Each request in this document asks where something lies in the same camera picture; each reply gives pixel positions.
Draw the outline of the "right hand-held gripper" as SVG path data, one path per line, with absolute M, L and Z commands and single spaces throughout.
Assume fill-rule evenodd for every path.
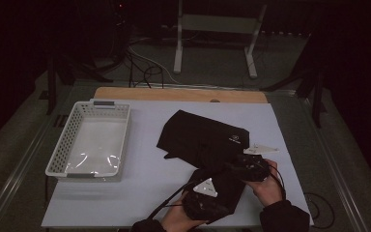
M 254 144 L 237 154 L 229 164 L 232 173 L 248 182 L 262 182 L 271 175 L 271 166 L 263 158 L 264 154 L 277 153 L 278 149 Z

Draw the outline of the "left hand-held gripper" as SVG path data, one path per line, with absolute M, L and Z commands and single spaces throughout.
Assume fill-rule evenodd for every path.
M 185 214 L 192 220 L 216 221 L 229 214 L 226 206 L 218 202 L 219 193 L 212 178 L 197 181 L 185 188 L 182 200 Z

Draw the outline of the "black pants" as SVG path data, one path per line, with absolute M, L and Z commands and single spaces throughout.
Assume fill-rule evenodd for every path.
M 218 202 L 232 215 L 243 193 L 244 183 L 230 170 L 229 164 L 249 145 L 249 132 L 182 110 L 164 125 L 157 146 L 169 159 L 178 158 L 196 170 L 188 180 L 212 178 L 219 193 Z

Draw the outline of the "white perforated plastic basket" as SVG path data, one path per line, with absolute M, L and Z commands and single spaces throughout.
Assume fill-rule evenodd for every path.
M 45 174 L 69 182 L 118 182 L 123 173 L 129 124 L 127 103 L 76 102 Z

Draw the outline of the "person's left hand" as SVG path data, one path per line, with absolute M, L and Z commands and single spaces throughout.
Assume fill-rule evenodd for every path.
M 193 220 L 186 215 L 183 207 L 183 199 L 186 195 L 185 191 L 162 218 L 160 224 L 166 232 L 188 232 L 205 223 L 204 220 Z

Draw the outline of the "person's right hand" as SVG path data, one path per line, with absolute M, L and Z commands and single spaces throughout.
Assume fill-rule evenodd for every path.
M 271 167 L 269 178 L 263 182 L 246 182 L 264 207 L 268 207 L 284 199 L 282 184 L 277 177 L 277 163 L 270 159 L 266 159 L 266 162 Z

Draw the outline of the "white table mat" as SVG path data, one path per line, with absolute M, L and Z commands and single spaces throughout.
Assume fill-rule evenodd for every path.
M 166 159 L 157 147 L 163 125 L 184 110 L 249 131 L 250 142 L 276 148 L 264 157 L 278 163 L 287 198 L 307 210 L 302 187 L 275 114 L 268 103 L 130 101 L 130 128 L 119 182 L 57 184 L 43 227 L 118 228 L 146 218 L 189 179 L 194 167 Z

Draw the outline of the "black tripod stand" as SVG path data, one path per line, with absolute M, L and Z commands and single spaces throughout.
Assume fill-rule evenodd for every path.
M 288 77 L 274 83 L 271 86 L 261 88 L 263 92 L 273 92 L 283 86 L 297 80 L 301 80 L 296 90 L 296 95 L 300 99 L 307 98 L 313 94 L 311 117 L 317 128 L 321 126 L 320 114 L 322 110 L 323 83 L 325 79 L 325 67 L 310 68 L 290 74 Z
M 57 77 L 60 77 L 60 79 L 66 85 L 73 85 L 75 82 L 75 78 L 72 76 L 70 68 L 85 73 L 95 81 L 105 83 L 111 82 L 111 79 L 103 77 L 95 70 L 88 68 L 83 63 L 72 58 L 70 55 L 62 53 L 50 53 L 47 56 L 47 90 L 43 92 L 44 99 L 48 100 L 46 110 L 47 115 L 50 115 L 53 112 L 57 104 Z

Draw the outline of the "grey metal stand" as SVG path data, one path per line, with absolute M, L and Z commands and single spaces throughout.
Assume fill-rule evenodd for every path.
M 250 34 L 251 42 L 244 48 L 244 57 L 250 78 L 257 78 L 258 73 L 254 63 L 253 51 L 260 34 L 267 5 L 262 4 L 255 17 L 231 17 L 220 15 L 185 14 L 184 0 L 178 0 L 177 46 L 174 58 L 174 73 L 182 72 L 183 62 L 183 31 L 206 31 L 221 33 Z

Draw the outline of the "dark equipment stand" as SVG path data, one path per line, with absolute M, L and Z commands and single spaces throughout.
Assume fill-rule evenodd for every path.
M 130 34 L 127 0 L 76 0 L 86 43 L 93 58 L 123 59 Z

